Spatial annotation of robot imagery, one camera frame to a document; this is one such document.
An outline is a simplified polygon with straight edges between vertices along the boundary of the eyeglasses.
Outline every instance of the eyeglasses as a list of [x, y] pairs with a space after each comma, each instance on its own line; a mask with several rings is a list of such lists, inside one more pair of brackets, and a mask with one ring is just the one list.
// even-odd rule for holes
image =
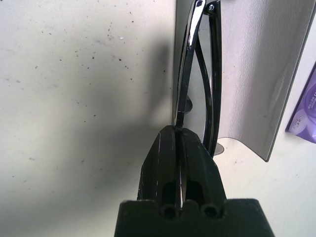
[[[204, 61], [198, 30], [203, 15], [209, 17], [210, 44], [211, 44], [211, 86]], [[193, 62], [194, 51], [202, 74], [206, 118], [203, 135], [203, 145], [214, 157], [221, 113], [222, 96], [222, 33], [221, 33], [221, 4], [219, 0], [206, 4], [206, 0], [194, 0], [189, 13], [188, 23], [184, 33], [180, 59], [179, 77], [177, 85], [175, 129], [183, 127], [186, 105], [190, 101], [188, 88]]]

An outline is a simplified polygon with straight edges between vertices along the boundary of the round hole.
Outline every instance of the round hole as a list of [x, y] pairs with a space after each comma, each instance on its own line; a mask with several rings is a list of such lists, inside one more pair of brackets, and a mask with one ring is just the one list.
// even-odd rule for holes
[[215, 206], [206, 206], [204, 208], [204, 213], [209, 218], [215, 218], [218, 216], [218, 210]]
[[163, 215], [167, 219], [173, 219], [176, 217], [177, 212], [173, 207], [169, 206], [163, 210]]

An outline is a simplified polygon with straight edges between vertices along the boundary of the screw hole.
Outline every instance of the screw hole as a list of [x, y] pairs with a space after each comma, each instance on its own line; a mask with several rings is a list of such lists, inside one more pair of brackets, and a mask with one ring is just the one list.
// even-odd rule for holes
[[166, 219], [173, 219], [177, 216], [177, 211], [173, 206], [167, 206], [162, 211], [164, 218]]
[[208, 205], [204, 207], [204, 214], [206, 215], [206, 217], [208, 218], [217, 218], [219, 215], [219, 211], [217, 209], [217, 207], [212, 206], [212, 205]]

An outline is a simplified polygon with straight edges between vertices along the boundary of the purple package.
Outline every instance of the purple package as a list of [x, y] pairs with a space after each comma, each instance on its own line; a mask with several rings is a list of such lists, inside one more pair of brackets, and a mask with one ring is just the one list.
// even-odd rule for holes
[[316, 67], [313, 68], [311, 79], [288, 131], [316, 143]]

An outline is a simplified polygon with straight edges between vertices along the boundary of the white surface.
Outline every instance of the white surface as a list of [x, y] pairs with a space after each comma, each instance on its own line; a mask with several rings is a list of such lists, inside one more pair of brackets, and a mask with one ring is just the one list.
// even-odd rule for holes
[[3, 0], [0, 22], [0, 236], [112, 236], [171, 123], [175, 1]]
[[[223, 90], [219, 137], [241, 141], [264, 160], [273, 147], [315, 2], [221, 1]], [[199, 36], [206, 65], [210, 65], [206, 16]], [[195, 57], [189, 86], [193, 111], [186, 116], [185, 126], [199, 135], [205, 121], [205, 98], [201, 92], [203, 83]]]
[[277, 237], [314, 237], [316, 144], [285, 129], [316, 62], [316, 21], [300, 61], [274, 150], [264, 163], [245, 145], [223, 138], [215, 157], [228, 198], [256, 198]]

